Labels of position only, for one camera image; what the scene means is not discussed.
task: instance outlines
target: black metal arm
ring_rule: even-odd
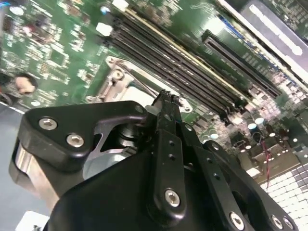
[[[178,105],[162,91],[151,113],[135,102],[27,112],[10,174],[52,209],[44,230],[297,231],[236,159],[214,141],[202,146]],[[83,179],[97,151],[127,145],[137,153]]]

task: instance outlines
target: ram slot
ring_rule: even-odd
[[[218,106],[219,104],[217,102],[212,102],[209,100],[208,94],[204,95],[204,92],[196,92],[192,87],[186,86],[185,84],[180,84],[179,79],[175,74],[171,75],[164,69],[163,66],[155,65],[149,60],[148,57],[144,56],[143,53],[130,47],[129,43],[123,41],[122,39],[114,39],[112,45],[117,49],[120,49],[128,57],[132,58],[136,63],[178,88],[180,92],[184,92],[188,96],[197,99],[200,103],[204,104],[216,114],[220,115],[225,111],[224,108]]]
[[[212,98],[221,108],[232,107],[232,104],[223,97],[223,95],[219,95],[219,92],[215,91],[216,89],[212,88],[212,86],[207,86],[204,81],[198,81],[195,76],[191,76],[193,74],[187,73],[187,70],[183,68],[182,64],[174,65],[174,61],[170,60],[166,57],[165,53],[158,53],[157,50],[152,45],[144,44],[142,41],[138,40],[131,36],[131,34],[123,33],[121,31],[117,34],[116,39],[121,38],[123,41],[126,41],[130,45],[130,47],[135,50],[139,50],[142,55],[145,57],[150,57],[150,61],[153,62],[157,66],[165,66],[164,69],[170,75],[174,76],[185,85],[192,85],[197,91],[204,92],[204,95]]]
[[[148,46],[156,48],[155,52],[163,55],[164,57],[169,57],[173,64],[180,64],[180,67],[188,74],[193,73],[191,77],[199,80],[199,84],[202,81],[207,85],[208,88],[214,90],[220,98],[224,98],[225,100],[229,101],[229,103],[233,103],[234,101],[239,100],[239,98],[229,89],[222,87],[221,84],[219,84],[216,80],[204,73],[204,71],[198,65],[192,64],[191,60],[183,57],[181,53],[172,48],[172,46],[170,46],[170,44],[168,44],[166,41],[159,38],[158,36],[153,36],[149,31],[147,31],[144,27],[140,26],[136,22],[129,19],[122,20],[121,28],[125,31],[130,30],[130,32],[138,34],[140,38],[146,40],[146,44]]]
[[[259,87],[262,91],[267,93],[270,97],[276,98],[281,95],[281,91],[271,83],[265,76],[261,75],[249,63],[237,55],[233,50],[219,41],[213,35],[208,36],[204,40],[204,44],[221,59],[228,62],[230,66],[242,73],[254,85]]]

